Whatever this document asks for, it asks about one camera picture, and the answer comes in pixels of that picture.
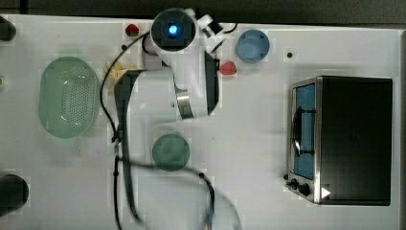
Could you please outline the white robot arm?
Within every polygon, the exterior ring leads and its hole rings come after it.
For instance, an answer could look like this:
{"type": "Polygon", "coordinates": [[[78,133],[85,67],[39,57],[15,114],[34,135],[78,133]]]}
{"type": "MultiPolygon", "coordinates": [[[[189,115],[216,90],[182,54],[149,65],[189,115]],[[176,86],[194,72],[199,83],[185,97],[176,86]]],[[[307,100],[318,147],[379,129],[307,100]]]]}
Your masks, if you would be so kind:
{"type": "Polygon", "coordinates": [[[211,16],[196,17],[193,10],[176,8],[154,18],[149,38],[165,66],[127,70],[114,90],[125,193],[130,212],[140,223],[131,175],[137,164],[134,157],[149,153],[151,127],[213,113],[219,100],[215,51],[225,40],[223,28],[211,16]]]}

